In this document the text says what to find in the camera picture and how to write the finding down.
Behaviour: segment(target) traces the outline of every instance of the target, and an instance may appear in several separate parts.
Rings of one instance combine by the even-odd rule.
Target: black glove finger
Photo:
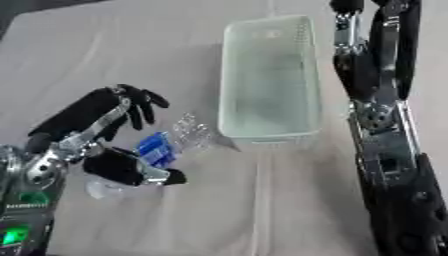
[[[131,119],[132,127],[137,131],[140,131],[143,128],[143,123],[137,105],[132,104],[128,110],[128,114]]]
[[[41,154],[51,145],[51,135],[48,133],[35,133],[25,145],[25,151],[32,154]]]
[[[143,118],[148,124],[154,124],[154,110],[149,102],[143,101],[142,99],[137,100],[137,105],[143,114]]]
[[[157,93],[153,93],[148,90],[142,90],[142,92],[145,95],[146,102],[149,101],[150,103],[154,103],[161,108],[168,108],[170,106],[170,103]]]
[[[84,131],[118,103],[118,98],[109,88],[94,90],[39,124],[28,136],[48,133],[52,141],[59,141],[72,131]]]
[[[106,149],[99,156],[87,158],[83,168],[87,173],[129,186],[139,186],[144,180],[137,170],[137,159],[115,149]]]
[[[117,135],[118,130],[126,123],[126,116],[120,117],[117,121],[112,123],[110,126],[105,128],[100,134],[98,134],[97,138],[103,137],[106,141],[112,141]]]
[[[185,177],[185,174],[183,172],[176,169],[167,169],[167,171],[170,172],[170,176],[163,183],[163,185],[169,186],[187,183],[187,177]]]
[[[126,94],[131,98],[132,102],[140,107],[143,117],[148,124],[154,124],[154,111],[151,106],[152,103],[162,108],[167,108],[170,105],[169,102],[162,96],[148,90],[139,90],[126,84],[119,84],[117,86],[124,89]]]

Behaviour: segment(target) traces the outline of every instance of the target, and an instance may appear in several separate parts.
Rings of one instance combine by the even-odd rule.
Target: gray fabric
[[[373,8],[366,15],[369,20]],[[425,1],[411,96],[422,148],[448,187],[445,69],[448,2]],[[221,139],[177,163],[189,183],[96,201],[73,168],[50,252],[64,255],[376,255],[363,209],[347,99],[331,64],[326,0],[117,0],[19,16],[0,45],[0,141],[20,144],[31,126],[88,91],[129,83],[166,96],[155,127],[126,127],[115,145],[200,110],[216,122],[223,30],[275,12],[315,22],[324,122],[308,150],[239,152]]]

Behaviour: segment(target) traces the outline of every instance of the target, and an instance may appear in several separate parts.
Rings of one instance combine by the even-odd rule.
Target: blue bottle label
[[[163,133],[157,132],[142,140],[137,151],[148,164],[156,168],[166,168],[174,160],[174,149]]]

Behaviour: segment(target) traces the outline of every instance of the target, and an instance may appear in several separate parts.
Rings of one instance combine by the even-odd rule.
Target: clear plastic container
[[[226,28],[219,129],[241,145],[294,141],[320,130],[321,100],[311,21],[285,16]]]

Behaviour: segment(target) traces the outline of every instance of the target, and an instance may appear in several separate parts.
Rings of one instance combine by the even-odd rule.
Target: robotic arm
[[[406,101],[420,0],[373,0],[369,40],[359,35],[363,0],[333,0],[334,66],[350,98],[348,122],[365,206],[384,256],[448,255],[447,211]]]
[[[45,255],[71,164],[84,160],[88,172],[132,186],[184,183],[177,170],[153,168],[132,152],[99,141],[111,141],[128,118],[137,130],[143,126],[141,116],[152,124],[151,104],[169,105],[157,94],[128,85],[98,89],[30,132],[24,149],[1,146],[0,255]]]

